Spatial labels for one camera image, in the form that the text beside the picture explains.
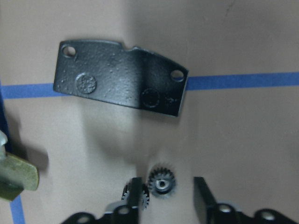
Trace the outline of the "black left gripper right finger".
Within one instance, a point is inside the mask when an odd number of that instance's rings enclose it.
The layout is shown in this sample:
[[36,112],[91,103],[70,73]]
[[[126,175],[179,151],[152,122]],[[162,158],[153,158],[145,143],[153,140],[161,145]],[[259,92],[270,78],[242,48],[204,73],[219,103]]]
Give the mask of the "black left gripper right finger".
[[203,177],[193,178],[194,208],[200,224],[216,224],[217,201]]

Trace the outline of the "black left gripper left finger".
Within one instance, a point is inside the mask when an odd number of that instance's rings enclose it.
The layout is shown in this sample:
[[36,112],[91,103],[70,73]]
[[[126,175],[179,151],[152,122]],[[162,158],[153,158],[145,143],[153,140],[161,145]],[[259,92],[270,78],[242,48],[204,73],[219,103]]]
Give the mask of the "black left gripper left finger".
[[132,178],[127,201],[129,207],[128,224],[138,224],[142,212],[142,178]]

